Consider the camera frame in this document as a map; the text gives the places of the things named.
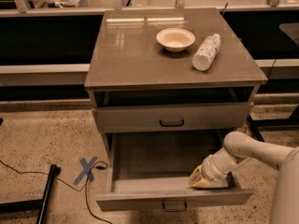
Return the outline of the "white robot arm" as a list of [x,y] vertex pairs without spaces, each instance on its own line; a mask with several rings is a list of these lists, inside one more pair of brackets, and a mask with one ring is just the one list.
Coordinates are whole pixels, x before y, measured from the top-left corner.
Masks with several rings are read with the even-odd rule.
[[278,170],[270,224],[299,224],[299,147],[260,142],[240,132],[227,133],[222,148],[194,169],[189,185],[194,189],[215,188],[249,159]]

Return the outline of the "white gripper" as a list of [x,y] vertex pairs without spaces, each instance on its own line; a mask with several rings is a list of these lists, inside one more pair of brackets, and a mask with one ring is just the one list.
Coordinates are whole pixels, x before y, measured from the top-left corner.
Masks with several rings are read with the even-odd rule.
[[222,180],[234,170],[238,163],[238,157],[230,154],[226,149],[220,149],[215,154],[206,157],[202,166],[199,165],[193,170],[189,177],[189,185],[194,189],[227,188],[227,182]]

